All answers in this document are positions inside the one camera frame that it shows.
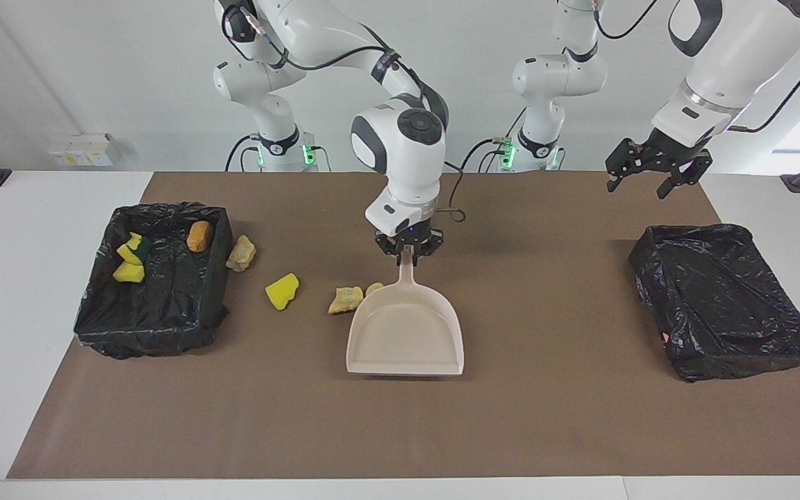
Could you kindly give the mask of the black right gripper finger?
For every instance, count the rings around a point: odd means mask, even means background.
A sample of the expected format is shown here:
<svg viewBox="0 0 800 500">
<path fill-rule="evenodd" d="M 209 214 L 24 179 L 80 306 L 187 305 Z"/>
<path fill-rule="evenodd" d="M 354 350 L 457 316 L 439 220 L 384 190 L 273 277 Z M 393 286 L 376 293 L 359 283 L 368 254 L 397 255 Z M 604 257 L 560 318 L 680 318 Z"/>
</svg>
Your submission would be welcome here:
<svg viewBox="0 0 800 500">
<path fill-rule="evenodd" d="M 412 245 L 412 263 L 418 266 L 419 259 L 429 257 L 444 244 L 444 235 L 431 235 L 427 240 L 417 240 Z"/>
<path fill-rule="evenodd" d="M 375 237 L 374 240 L 382 253 L 393 257 L 396 266 L 399 267 L 402 263 L 402 244 L 397 243 L 390 237 Z"/>
</svg>

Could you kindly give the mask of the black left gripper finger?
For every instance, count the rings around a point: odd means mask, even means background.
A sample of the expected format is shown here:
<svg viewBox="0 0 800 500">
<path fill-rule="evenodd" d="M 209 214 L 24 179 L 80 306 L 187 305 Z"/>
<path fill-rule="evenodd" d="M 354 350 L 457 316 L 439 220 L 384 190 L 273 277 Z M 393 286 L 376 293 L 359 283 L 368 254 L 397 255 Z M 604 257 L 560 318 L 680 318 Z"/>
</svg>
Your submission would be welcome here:
<svg viewBox="0 0 800 500">
<path fill-rule="evenodd" d="M 623 179 L 642 171 L 642 145 L 632 139 L 622 140 L 606 158 L 606 173 L 610 177 L 606 183 L 608 192 L 613 193 Z"/>
<path fill-rule="evenodd" d="M 660 173 L 668 173 L 669 177 L 657 187 L 658 199 L 666 199 L 677 187 L 695 185 L 713 164 L 710 154 L 698 154 L 689 162 L 679 162 L 670 156 L 657 160 Z"/>
</svg>

